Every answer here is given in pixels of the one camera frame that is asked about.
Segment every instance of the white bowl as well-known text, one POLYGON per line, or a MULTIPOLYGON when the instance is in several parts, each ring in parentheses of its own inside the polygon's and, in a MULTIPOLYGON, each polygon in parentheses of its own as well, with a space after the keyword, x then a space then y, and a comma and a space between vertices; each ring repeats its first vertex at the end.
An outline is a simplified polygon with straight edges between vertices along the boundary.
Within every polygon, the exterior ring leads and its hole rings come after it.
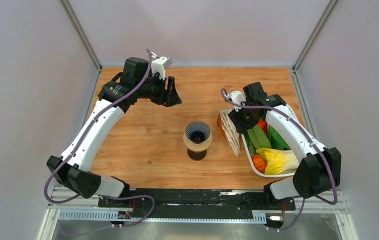
POLYGON ((253 163, 252 156, 250 155, 249 147, 247 146, 247 143, 246 143, 246 138, 244 137, 243 134, 241 134, 241 136, 242 136, 242 142, 244 143, 245 153, 247 154, 247 157, 248 157, 248 162, 250 163, 251 168, 253 169, 253 171, 257 175, 262 176, 262 177, 266 177, 266 178, 282 178, 282 177, 289 177, 289 176, 294 175, 294 172, 282 173, 282 174, 277 174, 277 175, 267 175, 267 174, 263 174, 263 173, 257 171, 257 169, 253 163))

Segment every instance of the green vegetable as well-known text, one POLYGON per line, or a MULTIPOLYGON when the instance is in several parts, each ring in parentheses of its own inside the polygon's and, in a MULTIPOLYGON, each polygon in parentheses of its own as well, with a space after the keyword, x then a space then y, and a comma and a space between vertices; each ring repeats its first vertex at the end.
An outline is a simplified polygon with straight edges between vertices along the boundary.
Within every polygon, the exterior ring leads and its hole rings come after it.
POLYGON ((288 146, 287 142, 282 138, 278 131, 269 124, 267 125, 267 137, 272 149, 291 150, 290 146, 288 146))
POLYGON ((255 149, 272 148, 271 143, 269 142, 269 139, 266 136, 265 132, 258 125, 255 125, 252 129, 248 129, 247 133, 255 149))
POLYGON ((256 155, 257 154, 256 149, 253 146, 252 141, 250 141, 249 135, 248 134, 244 135, 244 138, 245 138, 245 142, 247 143, 247 147, 248 147, 248 151, 250 153, 250 156, 256 155))

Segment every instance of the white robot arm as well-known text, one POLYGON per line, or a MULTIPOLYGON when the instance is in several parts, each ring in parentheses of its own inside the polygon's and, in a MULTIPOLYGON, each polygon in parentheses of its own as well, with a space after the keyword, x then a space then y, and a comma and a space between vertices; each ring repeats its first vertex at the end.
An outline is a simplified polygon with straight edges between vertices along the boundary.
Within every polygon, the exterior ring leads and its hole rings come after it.
POLYGON ((316 140, 299 123, 292 108, 279 95, 268 96, 259 82, 244 87, 244 92, 246 97, 240 91, 224 96, 225 100, 235 105, 229 117, 237 132, 247 134, 247 129, 264 119, 277 130, 300 163, 294 176, 264 186, 271 200, 297 196, 310 198, 332 187, 319 151, 332 171, 335 186, 340 184, 341 155, 336 148, 328 149, 316 140))
POLYGON ((108 107, 141 82, 149 67, 148 61, 136 57, 128 58, 123 72, 118 73, 103 86, 98 95, 99 100, 79 134, 60 157, 51 156, 47 161, 52 173, 60 167, 54 175, 57 182, 84 198, 93 195, 119 197, 124 191, 129 191, 129 185, 124 181, 99 175, 90 170, 96 153, 110 130, 138 99, 150 99, 153 103, 165 107, 172 107, 182 102, 175 89, 175 78, 169 76, 166 79, 166 69, 172 64, 171 59, 164 56, 157 57, 155 53, 152 53, 152 58, 151 71, 145 82, 117 105, 108 107))

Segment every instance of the wooden table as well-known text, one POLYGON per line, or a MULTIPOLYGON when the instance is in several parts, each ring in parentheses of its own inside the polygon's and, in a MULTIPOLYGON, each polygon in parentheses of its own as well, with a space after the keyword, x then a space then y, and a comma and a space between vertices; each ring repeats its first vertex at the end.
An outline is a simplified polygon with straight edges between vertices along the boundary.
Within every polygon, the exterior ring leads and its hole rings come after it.
MULTIPOLYGON (((104 68, 96 94, 121 71, 104 68)), ((254 82, 260 82, 269 95, 279 94, 301 120, 287 68, 173 67, 167 75, 175 77, 182 104, 164 107, 139 99, 105 139, 92 171, 122 179, 133 188, 263 189, 278 179, 256 175, 242 145, 236 157, 216 120, 219 110, 232 107, 220 89, 242 91, 254 82), (191 160, 183 143, 186 126, 195 120, 207 123, 213 134, 201 161, 191 160)))

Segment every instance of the white wall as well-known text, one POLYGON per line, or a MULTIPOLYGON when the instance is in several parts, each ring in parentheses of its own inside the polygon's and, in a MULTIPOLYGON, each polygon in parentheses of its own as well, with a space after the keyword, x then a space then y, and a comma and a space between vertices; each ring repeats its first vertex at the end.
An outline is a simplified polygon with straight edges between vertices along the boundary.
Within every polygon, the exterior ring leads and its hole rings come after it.
POLYGON ((341 0, 299 73, 359 239, 379 239, 379 1, 341 0))
POLYGON ((82 126, 96 77, 58 0, 0 0, 0 239, 37 237, 46 161, 82 126))
POLYGON ((293 65, 328 0, 70 0, 104 66, 145 49, 174 65, 293 65))

